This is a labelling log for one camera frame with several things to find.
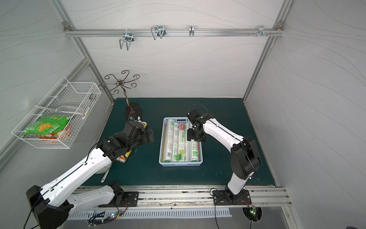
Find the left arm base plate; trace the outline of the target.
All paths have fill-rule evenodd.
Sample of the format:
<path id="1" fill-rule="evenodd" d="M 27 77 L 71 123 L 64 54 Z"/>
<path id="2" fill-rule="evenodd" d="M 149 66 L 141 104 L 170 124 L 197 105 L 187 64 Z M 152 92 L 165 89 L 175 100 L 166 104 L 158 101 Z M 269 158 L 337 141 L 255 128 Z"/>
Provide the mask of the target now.
<path id="1" fill-rule="evenodd" d="M 99 208 L 136 207 L 138 197 L 139 192 L 124 192 L 123 194 L 116 194 L 110 203 L 99 205 L 98 207 Z"/>

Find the blue plastic basket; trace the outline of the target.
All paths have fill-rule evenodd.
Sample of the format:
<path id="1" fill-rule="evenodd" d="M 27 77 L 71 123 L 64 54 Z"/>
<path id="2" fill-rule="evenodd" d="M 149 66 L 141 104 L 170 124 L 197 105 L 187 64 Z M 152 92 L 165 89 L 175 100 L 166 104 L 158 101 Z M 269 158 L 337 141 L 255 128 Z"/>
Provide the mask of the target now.
<path id="1" fill-rule="evenodd" d="M 192 167 L 203 163 L 202 144 L 187 140 L 192 124 L 187 117 L 163 119 L 159 164 L 163 167 Z"/>

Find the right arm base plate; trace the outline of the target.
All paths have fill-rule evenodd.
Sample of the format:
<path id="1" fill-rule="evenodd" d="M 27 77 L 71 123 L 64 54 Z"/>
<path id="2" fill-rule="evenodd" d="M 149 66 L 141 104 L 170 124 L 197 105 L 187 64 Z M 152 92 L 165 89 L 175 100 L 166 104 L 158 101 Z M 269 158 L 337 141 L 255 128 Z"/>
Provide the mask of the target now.
<path id="1" fill-rule="evenodd" d="M 249 191 L 246 189 L 237 195 L 233 195 L 227 190 L 212 190 L 210 194 L 216 206 L 252 205 Z"/>

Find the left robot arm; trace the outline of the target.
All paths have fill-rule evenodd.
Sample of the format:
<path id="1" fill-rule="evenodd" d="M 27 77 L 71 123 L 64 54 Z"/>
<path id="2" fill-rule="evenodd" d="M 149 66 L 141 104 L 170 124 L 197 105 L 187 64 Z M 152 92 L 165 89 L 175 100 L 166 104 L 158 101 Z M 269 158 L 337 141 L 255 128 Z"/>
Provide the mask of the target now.
<path id="1" fill-rule="evenodd" d="M 124 190 L 115 182 L 81 195 L 73 192 L 86 180 L 116 159 L 139 145 L 152 143 L 153 130 L 144 122 L 130 121 L 117 132 L 91 148 L 88 155 L 67 172 L 42 187 L 33 186 L 26 196 L 38 227 L 57 229 L 69 217 L 99 205 L 119 206 L 124 202 Z"/>

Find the white red wrap roll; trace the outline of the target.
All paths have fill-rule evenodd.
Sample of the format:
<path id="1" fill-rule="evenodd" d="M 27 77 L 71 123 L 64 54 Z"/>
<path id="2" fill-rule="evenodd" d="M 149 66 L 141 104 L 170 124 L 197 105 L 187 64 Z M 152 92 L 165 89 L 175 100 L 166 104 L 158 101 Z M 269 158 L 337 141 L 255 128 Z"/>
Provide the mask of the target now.
<path id="1" fill-rule="evenodd" d="M 174 132 L 174 121 L 172 119 L 168 119 L 165 127 L 165 141 L 164 141 L 164 155 L 163 155 L 163 162 L 165 163 L 172 162 L 173 132 Z"/>

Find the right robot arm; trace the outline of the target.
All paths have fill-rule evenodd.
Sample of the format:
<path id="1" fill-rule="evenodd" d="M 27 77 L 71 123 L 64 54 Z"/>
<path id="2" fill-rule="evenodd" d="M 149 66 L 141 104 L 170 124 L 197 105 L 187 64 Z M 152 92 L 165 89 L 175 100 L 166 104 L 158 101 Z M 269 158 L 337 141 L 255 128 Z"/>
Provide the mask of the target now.
<path id="1" fill-rule="evenodd" d="M 243 137 L 234 133 L 209 113 L 200 115 L 196 110 L 191 110 L 187 117 L 192 124 L 188 129 L 188 141 L 205 142 L 209 135 L 230 152 L 233 174 L 226 186 L 226 193 L 231 198 L 239 197 L 248 180 L 262 165 L 256 141 L 250 136 Z"/>

